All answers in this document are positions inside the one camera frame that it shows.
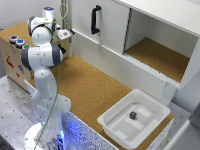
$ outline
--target sink basin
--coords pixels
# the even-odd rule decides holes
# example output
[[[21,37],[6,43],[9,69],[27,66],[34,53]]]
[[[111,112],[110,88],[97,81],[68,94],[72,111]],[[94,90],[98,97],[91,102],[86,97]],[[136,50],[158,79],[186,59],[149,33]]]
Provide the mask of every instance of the sink basin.
[[[136,119],[130,113],[137,113]],[[169,115],[170,109],[144,92],[135,89],[97,121],[105,133],[126,149],[136,149]]]

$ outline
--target cork surface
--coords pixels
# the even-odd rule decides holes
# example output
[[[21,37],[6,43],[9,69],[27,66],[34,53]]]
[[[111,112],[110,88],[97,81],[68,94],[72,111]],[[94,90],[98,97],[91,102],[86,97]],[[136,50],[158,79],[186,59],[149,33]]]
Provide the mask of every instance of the cork surface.
[[[143,39],[126,53],[178,82],[181,82],[190,60],[149,38]]]
[[[58,67],[53,67],[51,70],[57,79]],[[104,133],[97,118],[131,92],[131,89],[75,55],[62,62],[60,81],[59,93],[69,97],[72,101],[70,111],[123,150]],[[137,150],[146,149],[172,119],[173,115],[169,115]]]
[[[27,21],[19,23],[0,31],[0,37],[9,43],[9,38],[12,35],[17,35],[19,39],[25,40],[25,44],[33,45],[32,39],[29,36]]]

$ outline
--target black handle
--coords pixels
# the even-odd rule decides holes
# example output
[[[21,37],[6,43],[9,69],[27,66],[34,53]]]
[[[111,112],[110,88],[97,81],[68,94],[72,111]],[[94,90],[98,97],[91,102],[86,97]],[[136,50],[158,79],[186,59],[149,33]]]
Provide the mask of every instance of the black handle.
[[[100,30],[96,28],[96,12],[101,10],[101,7],[96,5],[96,8],[92,10],[92,25],[91,25],[91,31],[92,34],[98,33]]]

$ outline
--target cabinet shelf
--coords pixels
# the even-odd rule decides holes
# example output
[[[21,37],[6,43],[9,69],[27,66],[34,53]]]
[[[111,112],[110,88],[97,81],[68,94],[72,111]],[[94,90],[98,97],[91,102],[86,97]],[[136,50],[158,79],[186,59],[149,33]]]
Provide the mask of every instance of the cabinet shelf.
[[[178,82],[181,82],[190,60],[149,38],[144,38],[125,53]]]

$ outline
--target open cabinet compartment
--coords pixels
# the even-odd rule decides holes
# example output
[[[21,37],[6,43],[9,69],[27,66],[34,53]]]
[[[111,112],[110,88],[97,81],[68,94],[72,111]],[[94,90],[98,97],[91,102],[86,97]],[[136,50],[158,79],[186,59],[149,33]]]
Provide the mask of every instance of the open cabinet compartment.
[[[131,9],[124,53],[180,88],[197,42],[197,36]]]

